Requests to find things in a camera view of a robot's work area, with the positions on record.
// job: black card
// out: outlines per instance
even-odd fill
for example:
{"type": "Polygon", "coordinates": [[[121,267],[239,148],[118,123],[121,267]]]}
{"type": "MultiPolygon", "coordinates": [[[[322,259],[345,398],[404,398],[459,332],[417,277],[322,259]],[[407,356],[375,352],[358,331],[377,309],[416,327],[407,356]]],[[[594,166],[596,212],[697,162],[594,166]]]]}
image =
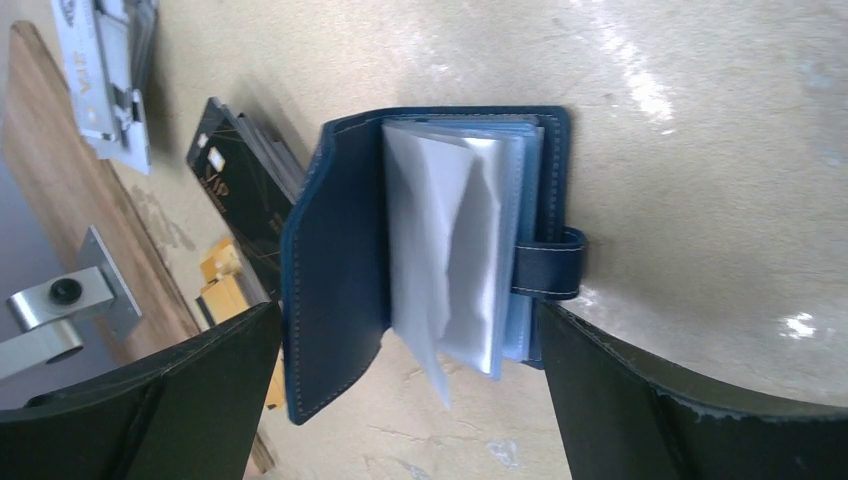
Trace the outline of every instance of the black card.
{"type": "Polygon", "coordinates": [[[188,164],[272,299],[279,299],[280,234],[292,204],[217,99],[206,104],[188,164]]]}

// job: wooden board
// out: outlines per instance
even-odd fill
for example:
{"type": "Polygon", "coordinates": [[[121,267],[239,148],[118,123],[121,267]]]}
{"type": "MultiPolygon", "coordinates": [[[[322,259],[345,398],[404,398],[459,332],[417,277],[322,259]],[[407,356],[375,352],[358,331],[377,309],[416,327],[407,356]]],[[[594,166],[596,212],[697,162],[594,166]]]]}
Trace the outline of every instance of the wooden board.
{"type": "MultiPolygon", "coordinates": [[[[112,165],[95,158],[79,136],[68,86],[35,26],[16,22],[9,44],[6,164],[64,267],[76,268],[85,232],[96,225],[142,310],[141,323],[126,341],[104,335],[113,355],[124,364],[198,334],[112,165]]],[[[253,458],[262,471],[272,466],[258,437],[253,458]]]]}

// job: beige surface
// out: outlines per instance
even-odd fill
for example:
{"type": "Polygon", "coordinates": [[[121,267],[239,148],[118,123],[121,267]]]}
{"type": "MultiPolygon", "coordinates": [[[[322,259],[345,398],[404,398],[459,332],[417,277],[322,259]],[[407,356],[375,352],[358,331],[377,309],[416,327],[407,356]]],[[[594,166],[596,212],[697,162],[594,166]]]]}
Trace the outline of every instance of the beige surface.
{"type": "MultiPolygon", "coordinates": [[[[794,3],[163,2],[154,174],[119,174],[194,292],[223,233],[183,167],[206,97],[264,115],[303,161],[324,121],[368,108],[564,104],[592,252],[570,307],[702,373],[848,405],[848,9],[794,3]]],[[[46,0],[15,4],[55,42],[46,0]]],[[[561,477],[543,375],[454,370],[448,413],[387,335],[306,426],[266,415],[284,474],[561,477]]]]}

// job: leather cover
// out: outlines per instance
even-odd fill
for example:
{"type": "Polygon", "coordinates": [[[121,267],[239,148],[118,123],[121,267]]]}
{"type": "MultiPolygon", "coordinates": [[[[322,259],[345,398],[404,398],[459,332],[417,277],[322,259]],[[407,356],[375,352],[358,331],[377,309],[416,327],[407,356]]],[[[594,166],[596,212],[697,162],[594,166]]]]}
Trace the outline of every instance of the leather cover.
{"type": "Polygon", "coordinates": [[[324,125],[282,235],[283,350],[292,422],[302,424],[359,379],[391,326],[383,120],[496,115],[535,116],[545,129],[536,239],[559,242],[570,133],[561,107],[391,108],[324,125]]]}
{"type": "Polygon", "coordinates": [[[242,478],[280,346],[256,306],[125,367],[0,411],[0,478],[242,478]]]}
{"type": "Polygon", "coordinates": [[[848,478],[848,410],[700,375],[556,305],[537,313],[574,480],[848,478]]]}
{"type": "Polygon", "coordinates": [[[519,242],[515,246],[512,291],[546,300],[570,300],[580,294],[586,237],[564,228],[561,243],[519,242]]]}

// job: metal bracket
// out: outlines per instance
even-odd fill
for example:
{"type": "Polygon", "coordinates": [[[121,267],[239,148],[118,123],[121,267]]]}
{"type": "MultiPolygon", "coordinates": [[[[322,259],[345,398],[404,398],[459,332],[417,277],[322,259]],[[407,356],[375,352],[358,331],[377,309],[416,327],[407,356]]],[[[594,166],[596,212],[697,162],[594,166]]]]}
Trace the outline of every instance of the metal bracket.
{"type": "Polygon", "coordinates": [[[127,283],[121,276],[118,266],[112,260],[109,249],[100,238],[100,233],[94,226],[88,228],[85,240],[77,254],[77,268],[97,267],[109,285],[115,297],[109,309],[101,315],[112,335],[119,340],[126,339],[141,320],[141,309],[135,302],[127,283]]]}
{"type": "Polygon", "coordinates": [[[51,0],[80,134],[97,158],[150,174],[142,99],[150,72],[158,0],[51,0]]]}
{"type": "Polygon", "coordinates": [[[141,310],[94,226],[77,256],[80,270],[22,290],[6,300],[22,334],[0,343],[0,379],[82,350],[75,322],[102,317],[127,338],[141,310]]]}

